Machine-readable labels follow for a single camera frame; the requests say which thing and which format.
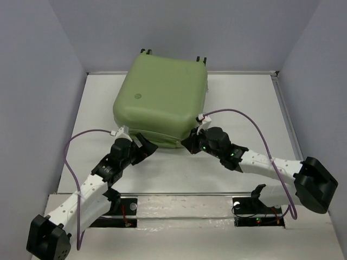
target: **screw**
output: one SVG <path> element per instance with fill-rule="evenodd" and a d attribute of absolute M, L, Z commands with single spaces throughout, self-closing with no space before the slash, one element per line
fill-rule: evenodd
<path fill-rule="evenodd" d="M 132 211 L 135 211 L 136 209 L 137 209 L 137 204 L 136 203 L 131 203 L 130 204 L 130 209 L 132 210 Z"/>
<path fill-rule="evenodd" d="M 236 210 L 240 209 L 240 207 L 241 207 L 241 203 L 239 201 L 234 202 L 234 208 Z"/>

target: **white wall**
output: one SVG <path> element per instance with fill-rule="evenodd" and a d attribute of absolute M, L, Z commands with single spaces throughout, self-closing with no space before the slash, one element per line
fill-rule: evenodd
<path fill-rule="evenodd" d="M 49 0 L 88 72 L 125 71 L 141 48 L 209 70 L 279 70 L 319 0 Z"/>
<path fill-rule="evenodd" d="M 303 155 L 319 158 L 339 182 L 330 211 L 345 257 L 347 257 L 346 14 L 346 0 L 323 0 L 279 75 Z"/>
<path fill-rule="evenodd" d="M 1 1 L 0 32 L 0 258 L 29 259 L 86 73 L 47 0 Z"/>

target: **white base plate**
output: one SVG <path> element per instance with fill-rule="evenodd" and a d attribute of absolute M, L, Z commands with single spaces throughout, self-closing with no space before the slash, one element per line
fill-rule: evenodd
<path fill-rule="evenodd" d="M 73 134 L 87 129 L 118 129 L 112 106 L 125 75 L 89 75 Z M 204 111 L 235 108 L 249 115 L 262 130 L 274 157 L 294 160 L 294 152 L 279 101 L 269 75 L 209 75 Z M 254 126 L 241 115 L 223 112 L 212 115 L 211 126 L 219 126 L 230 140 L 259 153 L 264 145 Z M 114 139 L 105 133 L 88 133 L 75 139 L 68 161 L 80 182 L 110 151 Z M 184 149 L 159 149 L 141 164 L 130 166 L 114 185 L 121 193 L 157 192 L 250 192 L 258 184 L 276 184 L 254 174 L 231 172 L 205 153 L 190 155 Z M 76 186 L 63 169 L 58 193 L 72 193 Z"/>
<path fill-rule="evenodd" d="M 51 195 L 46 214 L 68 195 Z M 69 260 L 343 260 L 328 214 L 298 206 L 282 227 L 235 227 L 230 197 L 139 197 L 137 229 L 87 229 Z"/>

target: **red wire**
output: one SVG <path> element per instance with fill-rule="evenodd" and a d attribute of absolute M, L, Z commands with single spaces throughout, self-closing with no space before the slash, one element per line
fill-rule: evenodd
<path fill-rule="evenodd" d="M 275 213 L 275 216 L 276 216 L 276 219 L 277 219 L 277 224 L 279 224 L 280 220 L 279 220 L 279 218 L 278 218 L 278 216 L 277 216 L 276 210 L 275 210 L 273 207 L 272 207 L 271 209 L 272 209 L 272 211 Z"/>
<path fill-rule="evenodd" d="M 128 224 L 128 220 L 127 220 L 126 217 L 125 217 L 125 208 L 124 208 L 124 205 L 121 205 L 121 206 L 120 206 L 120 210 L 121 210 L 121 212 L 122 212 L 122 214 L 123 214 L 124 223 L 125 223 L 125 224 Z"/>

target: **green container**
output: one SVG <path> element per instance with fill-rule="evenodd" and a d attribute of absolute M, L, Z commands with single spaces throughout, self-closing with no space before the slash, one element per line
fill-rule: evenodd
<path fill-rule="evenodd" d="M 141 53 L 127 73 L 113 105 L 114 120 L 134 136 L 141 133 L 160 147 L 181 147 L 207 91 L 204 63 Z"/>

